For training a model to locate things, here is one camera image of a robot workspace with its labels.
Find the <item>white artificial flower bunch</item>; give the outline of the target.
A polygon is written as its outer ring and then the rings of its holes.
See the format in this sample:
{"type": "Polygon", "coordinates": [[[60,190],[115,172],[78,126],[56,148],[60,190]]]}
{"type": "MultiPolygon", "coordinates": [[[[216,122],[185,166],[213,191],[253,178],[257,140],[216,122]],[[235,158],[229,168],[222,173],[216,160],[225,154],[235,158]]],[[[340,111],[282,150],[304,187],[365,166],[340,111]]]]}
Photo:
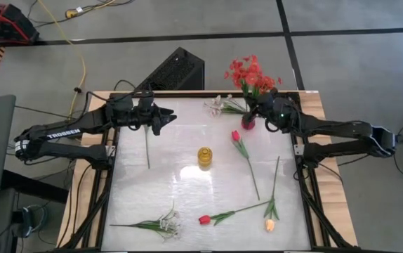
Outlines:
{"type": "Polygon", "coordinates": [[[181,236],[182,227],[178,223],[179,218],[179,212],[175,209],[175,204],[172,203],[170,210],[165,215],[161,215],[158,219],[144,220],[131,224],[110,224],[110,226],[119,228],[138,228],[153,231],[158,234],[163,241],[166,241],[171,238],[177,239],[181,236]]]}
{"type": "Polygon", "coordinates": [[[217,95],[211,99],[210,103],[204,102],[204,107],[210,110],[212,117],[217,117],[221,114],[244,115],[248,112],[248,106],[237,102],[231,93],[226,95],[226,97],[217,95]]]}

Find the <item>red artificial tulip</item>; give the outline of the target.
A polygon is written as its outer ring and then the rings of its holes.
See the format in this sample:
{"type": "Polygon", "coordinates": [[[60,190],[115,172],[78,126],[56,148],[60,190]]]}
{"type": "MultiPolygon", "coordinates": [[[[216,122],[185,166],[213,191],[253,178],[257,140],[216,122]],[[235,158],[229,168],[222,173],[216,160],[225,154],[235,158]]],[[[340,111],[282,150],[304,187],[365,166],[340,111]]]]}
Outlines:
{"type": "Polygon", "coordinates": [[[257,183],[256,183],[256,178],[255,178],[255,175],[254,175],[253,167],[252,167],[252,164],[251,164],[251,161],[250,161],[250,156],[248,154],[246,146],[244,145],[244,142],[243,142],[243,140],[241,138],[240,133],[237,130],[232,131],[231,139],[232,139],[232,143],[235,146],[235,148],[241,153],[242,157],[247,161],[247,164],[249,166],[249,170],[250,170],[250,173],[251,173],[251,178],[252,178],[252,181],[253,181],[253,186],[255,188],[255,192],[256,192],[258,200],[260,200],[260,194],[259,194],[259,191],[258,191],[258,186],[257,186],[257,183]]]}
{"type": "Polygon", "coordinates": [[[251,206],[248,206],[248,207],[243,207],[241,209],[236,209],[236,210],[232,210],[232,211],[228,211],[228,212],[223,212],[223,213],[212,215],[212,216],[203,215],[203,216],[199,217],[199,224],[200,225],[208,225],[208,224],[212,223],[214,226],[216,226],[220,222],[224,221],[225,219],[235,215],[237,212],[242,212],[242,211],[245,211],[245,210],[248,210],[248,209],[253,209],[255,207],[259,207],[259,206],[262,206],[262,205],[267,204],[267,203],[268,203],[268,201],[267,202],[262,202],[262,203],[259,203],[259,204],[256,204],[256,205],[251,205],[251,206]]]}

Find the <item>black headphones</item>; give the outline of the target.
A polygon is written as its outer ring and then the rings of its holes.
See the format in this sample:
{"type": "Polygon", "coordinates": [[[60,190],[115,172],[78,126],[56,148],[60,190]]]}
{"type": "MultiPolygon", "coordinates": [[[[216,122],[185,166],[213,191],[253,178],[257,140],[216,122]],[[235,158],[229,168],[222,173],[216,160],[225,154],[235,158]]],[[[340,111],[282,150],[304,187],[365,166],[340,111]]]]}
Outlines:
{"type": "Polygon", "coordinates": [[[17,228],[17,234],[20,238],[28,238],[31,234],[41,230],[48,219],[48,211],[44,205],[29,205],[20,209],[22,222],[17,228]],[[34,222],[34,214],[40,211],[41,217],[38,223],[34,222]]]}

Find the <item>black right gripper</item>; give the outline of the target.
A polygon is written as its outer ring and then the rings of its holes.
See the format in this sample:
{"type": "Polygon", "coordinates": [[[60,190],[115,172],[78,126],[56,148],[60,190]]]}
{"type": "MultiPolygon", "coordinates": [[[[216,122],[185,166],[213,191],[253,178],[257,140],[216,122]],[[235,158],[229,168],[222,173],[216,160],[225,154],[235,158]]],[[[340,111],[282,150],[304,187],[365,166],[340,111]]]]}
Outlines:
{"type": "Polygon", "coordinates": [[[249,121],[252,122],[257,117],[275,118],[277,111],[274,109],[274,105],[277,94],[278,90],[271,90],[257,97],[250,94],[246,95],[245,101],[250,107],[249,121]]]}

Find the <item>red artificial flower bunch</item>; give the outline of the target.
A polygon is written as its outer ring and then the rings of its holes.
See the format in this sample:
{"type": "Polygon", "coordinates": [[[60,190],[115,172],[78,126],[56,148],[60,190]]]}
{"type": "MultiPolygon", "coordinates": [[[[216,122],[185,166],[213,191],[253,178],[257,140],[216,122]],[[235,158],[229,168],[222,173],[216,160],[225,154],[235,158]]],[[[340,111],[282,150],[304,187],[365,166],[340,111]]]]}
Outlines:
{"type": "MultiPolygon", "coordinates": [[[[281,77],[273,78],[264,74],[256,55],[234,59],[225,71],[224,78],[241,91],[243,98],[256,98],[283,83],[281,77]]],[[[240,105],[230,95],[220,102],[220,111],[224,113],[243,115],[250,109],[247,103],[240,105]]]]}

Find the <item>black computer tower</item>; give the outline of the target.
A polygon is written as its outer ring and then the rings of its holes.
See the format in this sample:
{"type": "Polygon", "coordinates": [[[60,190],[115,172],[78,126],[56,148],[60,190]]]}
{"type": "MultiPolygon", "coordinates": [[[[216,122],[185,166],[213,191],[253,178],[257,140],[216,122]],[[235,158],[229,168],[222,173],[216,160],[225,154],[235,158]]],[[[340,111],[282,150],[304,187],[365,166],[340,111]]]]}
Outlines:
{"type": "Polygon", "coordinates": [[[139,85],[153,91],[198,91],[205,87],[205,62],[178,47],[139,85]]]}

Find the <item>red glass vase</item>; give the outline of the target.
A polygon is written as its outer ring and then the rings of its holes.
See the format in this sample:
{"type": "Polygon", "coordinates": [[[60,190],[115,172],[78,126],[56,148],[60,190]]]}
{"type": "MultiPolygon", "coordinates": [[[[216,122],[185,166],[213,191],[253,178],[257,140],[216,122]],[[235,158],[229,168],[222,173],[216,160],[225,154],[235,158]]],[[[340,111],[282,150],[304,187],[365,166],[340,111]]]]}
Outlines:
{"type": "Polygon", "coordinates": [[[242,116],[241,126],[245,130],[251,130],[256,125],[256,116],[251,113],[246,113],[242,116]]]}

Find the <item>red black tool case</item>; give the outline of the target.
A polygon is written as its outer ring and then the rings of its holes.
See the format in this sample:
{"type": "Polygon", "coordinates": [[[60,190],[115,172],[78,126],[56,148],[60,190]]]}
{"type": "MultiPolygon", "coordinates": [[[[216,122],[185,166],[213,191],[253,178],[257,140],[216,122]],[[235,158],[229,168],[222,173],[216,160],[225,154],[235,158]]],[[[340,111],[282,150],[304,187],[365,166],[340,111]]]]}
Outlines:
{"type": "Polygon", "coordinates": [[[34,44],[39,32],[22,11],[12,4],[0,4],[0,42],[34,44]]]}

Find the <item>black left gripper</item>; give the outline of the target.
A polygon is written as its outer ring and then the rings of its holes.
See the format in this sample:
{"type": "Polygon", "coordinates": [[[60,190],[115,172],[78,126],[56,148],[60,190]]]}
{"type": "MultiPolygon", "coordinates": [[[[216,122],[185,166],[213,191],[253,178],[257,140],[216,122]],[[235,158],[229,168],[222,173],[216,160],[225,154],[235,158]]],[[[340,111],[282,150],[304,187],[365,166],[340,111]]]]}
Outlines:
{"type": "Polygon", "coordinates": [[[146,125],[152,128],[155,136],[159,136],[162,128],[161,124],[169,124],[177,117],[174,114],[174,110],[161,108],[157,105],[153,105],[148,113],[139,111],[138,107],[135,106],[130,110],[120,112],[115,117],[115,124],[118,127],[130,127],[132,129],[139,129],[142,125],[146,125]]]}

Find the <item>black aluminium table frame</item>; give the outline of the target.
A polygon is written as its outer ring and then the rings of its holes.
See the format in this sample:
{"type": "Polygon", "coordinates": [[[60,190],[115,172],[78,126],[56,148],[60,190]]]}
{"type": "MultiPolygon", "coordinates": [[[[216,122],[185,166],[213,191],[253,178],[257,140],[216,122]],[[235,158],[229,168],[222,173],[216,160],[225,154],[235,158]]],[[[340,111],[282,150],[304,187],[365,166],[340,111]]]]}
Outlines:
{"type": "Polygon", "coordinates": [[[331,242],[314,212],[303,202],[288,134],[270,133],[263,120],[241,136],[250,154],[260,200],[247,161],[233,146],[231,133],[240,130],[240,117],[212,117],[204,102],[208,91],[158,91],[157,105],[170,108],[177,119],[159,136],[148,135],[150,169],[147,168],[145,132],[121,129],[113,171],[103,181],[110,187],[105,206],[95,217],[88,248],[78,244],[60,253],[146,253],[220,251],[309,250],[331,242]],[[209,167],[198,164],[197,152],[212,150],[209,167]],[[277,158],[276,220],[273,232],[265,230],[267,204],[225,219],[218,225],[200,225],[199,217],[216,215],[269,201],[277,158]],[[179,212],[181,236],[163,239],[153,231],[112,227],[155,220],[172,203],[179,212]]]}

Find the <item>yellow glass vase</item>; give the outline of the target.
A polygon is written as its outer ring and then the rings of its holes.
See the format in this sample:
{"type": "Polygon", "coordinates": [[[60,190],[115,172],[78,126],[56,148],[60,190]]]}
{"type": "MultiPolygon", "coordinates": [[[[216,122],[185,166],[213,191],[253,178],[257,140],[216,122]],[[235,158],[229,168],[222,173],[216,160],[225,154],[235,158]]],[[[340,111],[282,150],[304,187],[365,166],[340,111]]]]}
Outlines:
{"type": "Polygon", "coordinates": [[[201,167],[209,167],[212,163],[213,153],[208,147],[202,147],[197,152],[198,164],[201,167]]]}

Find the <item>yellow power plug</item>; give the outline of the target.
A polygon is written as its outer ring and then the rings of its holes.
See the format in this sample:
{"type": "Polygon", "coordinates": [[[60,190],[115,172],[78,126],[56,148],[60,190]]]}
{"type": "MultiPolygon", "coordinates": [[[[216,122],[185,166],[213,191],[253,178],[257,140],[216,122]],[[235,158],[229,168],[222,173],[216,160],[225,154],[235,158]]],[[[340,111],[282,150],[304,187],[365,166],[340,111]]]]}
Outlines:
{"type": "Polygon", "coordinates": [[[84,12],[84,10],[83,10],[82,7],[77,7],[77,8],[74,8],[74,9],[68,9],[68,10],[65,11],[65,17],[67,19],[75,18],[78,15],[81,15],[83,12],[84,12]]]}

